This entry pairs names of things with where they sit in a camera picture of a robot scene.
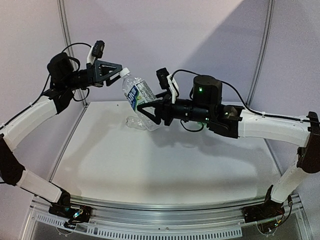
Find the clear labelled water bottle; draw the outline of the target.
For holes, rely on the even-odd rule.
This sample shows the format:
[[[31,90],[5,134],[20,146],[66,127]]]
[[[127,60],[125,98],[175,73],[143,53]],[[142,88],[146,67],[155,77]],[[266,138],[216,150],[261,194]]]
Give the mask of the clear labelled water bottle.
[[[119,75],[123,79],[122,92],[137,117],[146,120],[147,128],[150,132],[160,128],[160,125],[155,124],[137,110],[138,105],[153,102],[156,99],[147,82],[141,77],[133,76],[127,67],[121,70]]]

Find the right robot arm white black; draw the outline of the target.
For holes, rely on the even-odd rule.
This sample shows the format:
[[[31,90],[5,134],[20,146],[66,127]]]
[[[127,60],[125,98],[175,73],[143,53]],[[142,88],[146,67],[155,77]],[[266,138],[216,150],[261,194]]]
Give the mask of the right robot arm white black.
[[[137,106],[137,110],[155,124],[169,126],[174,119],[199,122],[217,135],[228,138],[259,138],[291,143],[297,146],[297,157],[259,206],[262,218],[269,218],[287,197],[310,174],[320,171],[320,122],[310,111],[306,117],[266,114],[247,105],[222,104],[224,81],[209,75],[193,79],[192,99],[179,99],[173,76],[160,77],[167,92],[157,100]]]

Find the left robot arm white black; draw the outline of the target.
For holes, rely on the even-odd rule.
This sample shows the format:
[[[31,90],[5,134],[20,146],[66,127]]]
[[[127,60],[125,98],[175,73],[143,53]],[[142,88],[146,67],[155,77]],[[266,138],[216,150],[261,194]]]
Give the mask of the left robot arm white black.
[[[0,128],[0,177],[5,184],[22,188],[54,204],[63,216],[74,213],[66,191],[41,178],[18,162],[13,152],[20,142],[48,119],[60,114],[74,98],[74,91],[89,87],[110,86],[120,78],[122,65],[101,61],[101,53],[89,53],[85,69],[74,69],[79,60],[61,52],[47,65],[50,88],[39,100]]]

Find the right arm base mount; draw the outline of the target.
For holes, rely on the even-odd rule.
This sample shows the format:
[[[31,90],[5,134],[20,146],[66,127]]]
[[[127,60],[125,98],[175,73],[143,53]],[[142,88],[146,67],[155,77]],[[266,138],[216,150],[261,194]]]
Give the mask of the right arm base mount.
[[[244,222],[253,223],[264,221],[256,225],[258,231],[266,236],[274,234],[277,228],[283,225],[291,216],[293,200],[290,195],[287,197],[287,203],[289,213],[285,216],[283,203],[273,202],[269,196],[266,196],[263,203],[246,206],[241,209]]]

